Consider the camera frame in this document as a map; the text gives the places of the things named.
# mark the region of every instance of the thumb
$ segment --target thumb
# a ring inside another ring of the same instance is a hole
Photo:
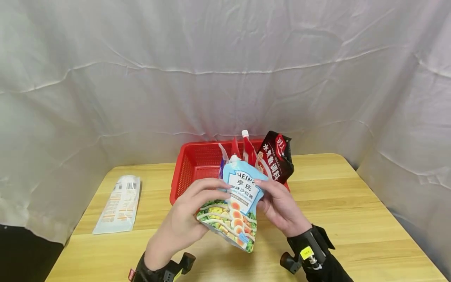
[[[268,192],[272,197],[280,199],[285,196],[285,193],[283,190],[286,191],[286,188],[284,185],[280,184],[277,181],[273,180],[260,180],[260,179],[254,179],[255,184],[258,185],[261,189],[265,190],[265,192]]]

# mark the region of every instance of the wrist strap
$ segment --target wrist strap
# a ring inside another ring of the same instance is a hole
[[[180,263],[171,260],[163,268],[152,271],[144,263],[144,254],[136,266],[136,272],[131,279],[132,282],[173,282],[180,275],[187,274],[196,260],[196,257],[192,254],[184,253]]]
[[[322,264],[330,254],[329,249],[335,250],[324,228],[313,225],[313,228],[295,237],[287,238],[288,244],[295,253],[295,258],[310,247],[316,260]]]
[[[335,249],[329,237],[327,237],[326,231],[314,225],[312,229],[300,235],[287,238],[287,241],[295,256],[292,257],[285,252],[281,257],[280,264],[292,274],[295,274],[301,266],[312,268],[313,270],[322,269],[322,264],[326,261],[326,257],[331,254],[329,249]]]

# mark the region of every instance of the wooden table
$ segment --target wooden table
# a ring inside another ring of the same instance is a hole
[[[312,223],[322,226],[335,245],[332,253],[355,281],[443,281],[429,258],[341,156],[294,156],[289,186]],[[174,163],[119,166],[104,178],[47,282],[125,282],[147,240],[171,208]],[[91,232],[116,181],[122,175],[141,177],[142,193],[131,232]],[[178,281],[306,281],[303,271],[290,274],[279,265],[291,252],[286,238],[257,213],[257,240],[252,254],[208,233],[187,249],[197,260]],[[179,260],[181,254],[174,258]]]

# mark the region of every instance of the food packaging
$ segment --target food packaging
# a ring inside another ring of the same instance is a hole
[[[237,157],[241,158],[241,155],[239,153],[239,149],[238,149],[238,141],[236,140],[236,137],[233,138],[232,140],[232,150],[231,150],[231,155],[236,155]]]
[[[257,165],[257,153],[249,140],[249,132],[247,130],[241,131],[243,136],[243,161],[247,162],[251,166]]]
[[[257,153],[258,170],[284,184],[295,171],[291,160],[291,138],[269,131]]]
[[[218,144],[219,149],[221,149],[222,159],[221,164],[219,165],[219,178],[222,179],[222,170],[224,169],[224,166],[229,163],[229,157],[227,156],[226,149],[224,149],[224,146],[219,143]]]
[[[257,234],[257,203],[263,191],[254,179],[267,180],[255,167],[233,155],[224,166],[223,180],[230,184],[230,198],[205,203],[197,219],[232,245],[251,253]]]
[[[141,180],[134,175],[121,176],[97,221],[93,234],[131,231],[135,223]]]

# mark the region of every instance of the hand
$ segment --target hand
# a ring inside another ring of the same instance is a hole
[[[147,268],[152,271],[163,268],[178,251],[188,248],[207,233],[208,227],[197,221],[194,214],[207,201],[230,198],[229,193],[216,188],[228,189],[230,186],[217,178],[196,180],[177,198],[147,244],[144,255]]]
[[[265,190],[265,195],[257,203],[257,208],[262,210],[269,221],[287,238],[295,237],[312,228],[312,224],[298,208],[284,185],[274,180],[258,179],[255,180],[255,184]]]

